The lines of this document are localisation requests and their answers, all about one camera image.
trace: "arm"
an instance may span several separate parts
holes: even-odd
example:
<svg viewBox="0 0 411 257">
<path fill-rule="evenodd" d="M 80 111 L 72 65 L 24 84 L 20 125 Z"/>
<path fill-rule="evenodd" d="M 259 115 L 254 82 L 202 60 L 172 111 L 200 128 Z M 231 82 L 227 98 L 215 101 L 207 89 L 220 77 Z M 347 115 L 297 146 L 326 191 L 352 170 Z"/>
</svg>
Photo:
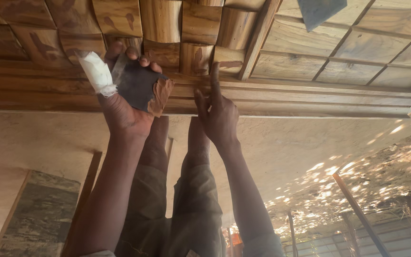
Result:
<svg viewBox="0 0 411 257">
<path fill-rule="evenodd" d="M 210 98 L 205 99 L 199 90 L 195 90 L 195 102 L 204 131 L 225 164 L 234 217 L 245 244 L 260 235 L 273 233 L 274 228 L 243 158 L 237 139 L 239 111 L 231 100 L 221 95 L 218 68 L 219 63 L 214 63 Z"/>
<path fill-rule="evenodd" d="M 105 62 L 110 70 L 122 48 L 117 42 L 106 53 Z M 138 58 L 135 49 L 128 49 L 127 54 L 130 59 Z M 146 57 L 141 57 L 140 64 L 161 72 Z M 99 177 L 64 250 L 68 257 L 115 250 L 125 222 L 134 172 L 153 122 L 151 114 L 132 108 L 118 94 L 108 98 L 99 95 L 98 99 L 111 136 Z"/>
</svg>

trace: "wooden pole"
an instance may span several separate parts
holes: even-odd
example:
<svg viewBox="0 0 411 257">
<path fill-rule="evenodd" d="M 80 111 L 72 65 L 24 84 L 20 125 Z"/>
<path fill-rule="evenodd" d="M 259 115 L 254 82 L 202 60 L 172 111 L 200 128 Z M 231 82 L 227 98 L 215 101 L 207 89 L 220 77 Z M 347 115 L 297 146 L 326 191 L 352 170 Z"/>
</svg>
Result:
<svg viewBox="0 0 411 257">
<path fill-rule="evenodd" d="M 291 214 L 291 211 L 288 212 L 288 219 L 289 219 L 289 228 L 291 229 L 291 238 L 293 240 L 293 257 L 298 257 L 297 247 L 296 247 L 296 237 L 294 235 L 293 215 Z"/>
<path fill-rule="evenodd" d="M 95 152 L 93 154 L 93 158 L 91 159 L 90 167 L 88 168 L 87 177 L 83 183 L 82 192 L 80 193 L 80 197 L 77 201 L 77 207 L 75 208 L 74 216 L 72 217 L 71 226 L 69 228 L 68 236 L 66 237 L 66 241 L 64 242 L 63 252 L 61 256 L 66 256 L 67 252 L 69 251 L 68 242 L 74 233 L 74 226 L 77 223 L 77 219 L 82 212 L 83 207 L 85 206 L 86 202 L 88 201 L 88 197 L 91 194 L 91 190 L 93 189 L 94 180 L 96 178 L 96 173 L 98 173 L 99 164 L 101 162 L 102 152 Z"/>
<path fill-rule="evenodd" d="M 349 240 L 350 240 L 350 252 L 351 256 L 353 257 L 361 257 L 361 252 L 359 251 L 359 247 L 357 246 L 357 241 L 356 241 L 356 230 L 354 230 L 353 225 L 351 224 L 351 221 L 349 219 L 349 213 L 341 213 L 343 221 L 345 222 L 345 225 L 347 226 L 348 234 L 350 235 Z"/>
<path fill-rule="evenodd" d="M 231 257 L 234 257 L 234 244 L 232 243 L 231 229 L 228 228 L 229 245 L 231 246 Z"/>
<path fill-rule="evenodd" d="M 253 36 L 250 39 L 248 51 L 245 55 L 245 61 L 243 62 L 243 66 L 239 74 L 240 80 L 247 80 L 250 77 L 250 73 L 252 72 L 259 56 L 259 51 L 261 50 L 261 47 L 263 47 L 267 33 L 269 32 L 272 22 L 274 21 L 274 15 L 279 10 L 281 3 L 281 0 L 267 0 L 263 8 L 260 10 L 255 28 L 253 30 Z"/>
<path fill-rule="evenodd" d="M 339 185 L 340 190 L 342 190 L 342 193 L 345 195 L 345 198 L 348 200 L 350 203 L 351 207 L 353 208 L 354 212 L 356 213 L 357 217 L 359 220 L 361 220 L 362 225 L 366 229 L 367 233 L 369 234 L 370 238 L 372 241 L 374 241 L 374 244 L 380 251 L 380 254 L 383 257 L 391 257 L 391 254 L 388 252 L 386 249 L 385 245 L 383 242 L 381 242 L 380 237 L 378 237 L 377 233 L 374 231 L 374 228 L 366 218 L 366 215 L 362 211 L 361 207 L 359 207 L 358 203 L 354 199 L 354 197 L 351 195 L 350 191 L 348 190 L 347 186 L 343 182 L 342 178 L 340 178 L 339 174 L 336 172 L 333 174 L 333 178 L 336 181 L 336 183 Z"/>
</svg>

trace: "forearm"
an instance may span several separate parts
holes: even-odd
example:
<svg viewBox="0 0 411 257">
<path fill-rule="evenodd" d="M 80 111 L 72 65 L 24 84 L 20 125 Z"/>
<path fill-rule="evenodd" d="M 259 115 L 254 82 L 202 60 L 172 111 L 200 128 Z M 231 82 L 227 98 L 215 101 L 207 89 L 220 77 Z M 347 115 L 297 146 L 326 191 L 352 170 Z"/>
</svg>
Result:
<svg viewBox="0 0 411 257">
<path fill-rule="evenodd" d="M 244 243 L 259 235 L 273 233 L 269 214 L 248 170 L 238 140 L 218 147 L 218 151 L 226 167 L 234 218 Z"/>
<path fill-rule="evenodd" d="M 68 256 L 115 250 L 144 143 L 143 137 L 111 135 L 101 172 L 69 242 Z"/>
</svg>

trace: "white bandage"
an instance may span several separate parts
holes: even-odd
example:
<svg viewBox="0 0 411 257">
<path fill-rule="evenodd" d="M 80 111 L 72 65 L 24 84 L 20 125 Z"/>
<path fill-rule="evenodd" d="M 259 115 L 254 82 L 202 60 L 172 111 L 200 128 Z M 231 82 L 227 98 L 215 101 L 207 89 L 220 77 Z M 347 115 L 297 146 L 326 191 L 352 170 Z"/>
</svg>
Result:
<svg viewBox="0 0 411 257">
<path fill-rule="evenodd" d="M 111 71 L 107 64 L 95 52 L 76 53 L 88 80 L 97 94 L 105 97 L 117 93 L 117 85 L 112 81 Z"/>
</svg>

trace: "hand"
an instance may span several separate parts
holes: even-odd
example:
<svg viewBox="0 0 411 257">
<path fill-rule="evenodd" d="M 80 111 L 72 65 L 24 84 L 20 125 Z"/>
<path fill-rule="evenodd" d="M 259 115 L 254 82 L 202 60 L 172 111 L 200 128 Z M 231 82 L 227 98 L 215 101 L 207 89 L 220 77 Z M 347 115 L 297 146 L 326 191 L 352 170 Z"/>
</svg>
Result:
<svg viewBox="0 0 411 257">
<path fill-rule="evenodd" d="M 114 42 L 104 56 L 104 62 L 112 71 L 118 56 L 123 51 L 123 44 L 121 42 Z M 150 66 L 155 72 L 162 72 L 161 67 L 155 62 L 150 62 L 149 57 L 141 56 L 133 47 L 128 47 L 126 50 L 128 58 L 131 60 L 139 59 L 142 67 Z M 144 111 L 131 107 L 128 102 L 119 94 L 110 97 L 98 95 L 98 100 L 102 107 L 102 112 L 106 118 L 107 125 L 111 135 L 132 135 L 147 137 L 150 133 L 150 127 L 153 122 L 153 115 Z"/>
<path fill-rule="evenodd" d="M 237 140 L 237 121 L 239 110 L 234 103 L 221 95 L 218 82 L 220 63 L 214 63 L 210 77 L 211 94 L 205 99 L 199 89 L 195 89 L 195 103 L 198 108 L 199 120 L 207 137 L 218 150 L 233 146 Z"/>
</svg>

